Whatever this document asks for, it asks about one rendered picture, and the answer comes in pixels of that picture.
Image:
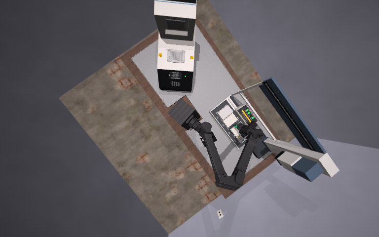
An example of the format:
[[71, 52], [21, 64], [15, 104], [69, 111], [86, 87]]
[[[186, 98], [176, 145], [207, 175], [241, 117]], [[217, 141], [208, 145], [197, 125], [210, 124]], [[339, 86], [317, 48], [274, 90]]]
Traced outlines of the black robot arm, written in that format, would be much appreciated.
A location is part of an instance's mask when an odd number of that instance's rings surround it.
[[256, 122], [252, 121], [248, 125], [242, 126], [242, 128], [245, 128], [244, 133], [248, 136], [246, 137], [244, 149], [231, 176], [227, 176], [216, 149], [215, 143], [213, 141], [211, 134], [212, 125], [209, 122], [200, 123], [194, 115], [192, 115], [186, 121], [186, 124], [192, 129], [196, 130], [205, 142], [207, 152], [214, 170], [216, 186], [233, 191], [243, 186], [245, 172], [249, 164], [253, 149], [258, 139], [263, 136], [263, 131], [261, 129], [255, 129], [257, 126]]

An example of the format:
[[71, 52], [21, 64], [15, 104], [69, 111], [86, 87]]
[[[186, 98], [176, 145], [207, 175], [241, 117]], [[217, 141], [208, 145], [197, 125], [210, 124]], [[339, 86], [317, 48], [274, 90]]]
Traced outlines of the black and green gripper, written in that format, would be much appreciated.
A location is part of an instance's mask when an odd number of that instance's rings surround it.
[[247, 135], [244, 133], [244, 129], [245, 128], [242, 128], [244, 124], [242, 124], [241, 122], [237, 125], [235, 125], [235, 128], [237, 128], [239, 130], [239, 133], [241, 134], [241, 136], [244, 138], [246, 137]]

